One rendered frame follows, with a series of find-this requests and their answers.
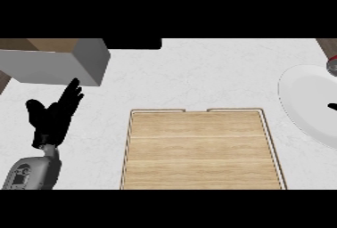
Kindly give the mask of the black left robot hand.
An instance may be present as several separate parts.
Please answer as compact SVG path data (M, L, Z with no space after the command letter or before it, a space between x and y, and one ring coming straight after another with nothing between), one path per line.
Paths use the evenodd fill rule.
M26 100L29 124L35 128L30 146L35 149L45 144L57 147L64 140L70 118L84 97L78 83L78 79L73 78L57 102L53 102L48 107L33 99Z

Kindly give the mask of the white plate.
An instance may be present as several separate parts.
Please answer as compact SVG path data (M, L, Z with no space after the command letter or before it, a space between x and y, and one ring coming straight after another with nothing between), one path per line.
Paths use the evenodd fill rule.
M337 77L316 65L292 66L280 75L277 95L288 118L298 129L337 150Z

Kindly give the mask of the grey drawer front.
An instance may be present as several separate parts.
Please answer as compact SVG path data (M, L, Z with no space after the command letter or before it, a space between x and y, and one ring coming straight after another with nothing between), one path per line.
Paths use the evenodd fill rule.
M100 38L78 38L70 53L0 51L0 70L20 83L98 86L110 53Z

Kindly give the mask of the pale wooden drawer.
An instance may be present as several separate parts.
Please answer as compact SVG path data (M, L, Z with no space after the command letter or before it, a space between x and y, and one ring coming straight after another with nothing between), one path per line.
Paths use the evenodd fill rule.
M76 38L0 38L0 51L70 53Z

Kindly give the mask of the pale wooden tray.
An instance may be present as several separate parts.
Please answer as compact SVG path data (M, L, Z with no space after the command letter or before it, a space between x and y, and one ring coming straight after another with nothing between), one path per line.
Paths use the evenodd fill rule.
M263 109L131 110L119 188L283 190Z

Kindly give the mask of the brown can with red rim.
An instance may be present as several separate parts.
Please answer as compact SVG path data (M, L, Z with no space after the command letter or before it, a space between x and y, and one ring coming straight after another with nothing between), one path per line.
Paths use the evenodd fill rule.
M319 47L326 55L326 71L337 77L337 38L317 38Z

